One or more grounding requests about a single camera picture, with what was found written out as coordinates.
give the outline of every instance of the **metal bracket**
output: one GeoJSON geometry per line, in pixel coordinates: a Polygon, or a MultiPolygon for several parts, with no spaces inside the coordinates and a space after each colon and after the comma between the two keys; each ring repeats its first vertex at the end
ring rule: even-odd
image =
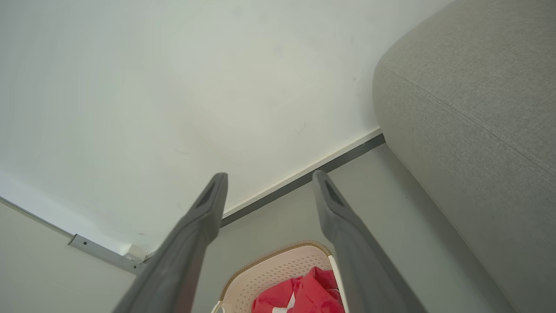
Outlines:
{"type": "Polygon", "coordinates": [[[143,263],[132,261],[114,251],[104,248],[100,244],[94,243],[87,238],[80,236],[79,234],[75,234],[69,241],[68,245],[135,275],[139,274],[145,266],[143,263]]]}

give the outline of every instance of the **gray sofa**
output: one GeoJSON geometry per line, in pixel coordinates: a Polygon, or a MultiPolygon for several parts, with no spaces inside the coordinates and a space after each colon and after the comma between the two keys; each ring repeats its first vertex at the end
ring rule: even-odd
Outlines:
{"type": "Polygon", "coordinates": [[[556,1],[456,0],[377,65],[388,146],[521,312],[556,312],[556,1]]]}

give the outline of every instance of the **beige plastic basket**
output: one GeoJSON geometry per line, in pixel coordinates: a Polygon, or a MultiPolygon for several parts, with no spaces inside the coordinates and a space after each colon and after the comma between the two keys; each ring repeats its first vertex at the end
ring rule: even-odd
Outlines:
{"type": "Polygon", "coordinates": [[[344,309],[349,313],[336,261],[330,250],[316,241],[291,244],[244,266],[228,280],[212,313],[251,313],[251,305],[260,293],[280,282],[303,276],[314,266],[333,270],[344,309]]]}

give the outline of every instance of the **gray floor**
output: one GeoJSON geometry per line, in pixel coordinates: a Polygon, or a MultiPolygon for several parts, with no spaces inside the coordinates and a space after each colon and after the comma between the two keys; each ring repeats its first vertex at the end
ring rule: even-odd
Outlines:
{"type": "MultiPolygon", "coordinates": [[[[429,313],[514,311],[385,144],[330,176],[429,313]]],[[[220,230],[207,250],[192,312],[210,312],[228,278],[246,263],[307,239],[334,252],[320,231],[309,184],[220,230]]]]}

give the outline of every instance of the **brown basket rim trim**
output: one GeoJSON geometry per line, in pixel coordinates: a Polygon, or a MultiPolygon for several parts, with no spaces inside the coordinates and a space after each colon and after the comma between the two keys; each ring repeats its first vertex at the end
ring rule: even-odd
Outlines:
{"type": "Polygon", "coordinates": [[[278,250],[274,250],[270,253],[267,253],[263,256],[261,256],[260,258],[252,261],[251,263],[243,266],[242,268],[240,268],[239,270],[237,270],[231,277],[230,279],[228,279],[228,282],[226,283],[226,286],[224,287],[224,289],[222,290],[222,293],[220,295],[220,301],[224,301],[224,296],[226,295],[226,291],[228,291],[228,288],[230,287],[230,285],[232,284],[232,281],[234,279],[236,279],[237,276],[239,276],[241,273],[245,272],[248,268],[251,268],[259,263],[262,263],[266,260],[268,260],[269,258],[273,258],[277,255],[280,255],[284,252],[287,252],[289,250],[293,250],[293,249],[297,249],[299,247],[303,247],[303,246],[313,246],[316,247],[318,249],[320,249],[321,251],[323,251],[327,257],[331,256],[332,253],[330,252],[330,250],[328,250],[328,248],[326,248],[326,246],[318,241],[314,241],[314,240],[305,240],[305,241],[297,241],[291,244],[287,244],[281,248],[279,248],[278,250]]]}

